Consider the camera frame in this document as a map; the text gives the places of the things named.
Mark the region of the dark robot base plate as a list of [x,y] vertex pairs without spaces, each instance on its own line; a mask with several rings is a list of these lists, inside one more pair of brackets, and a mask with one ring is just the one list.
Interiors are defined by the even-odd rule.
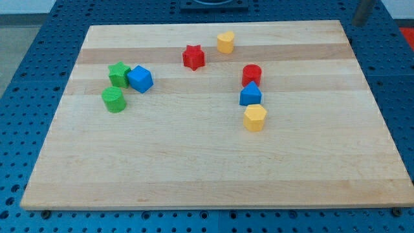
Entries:
[[249,0],[180,0],[181,12],[197,10],[248,10]]

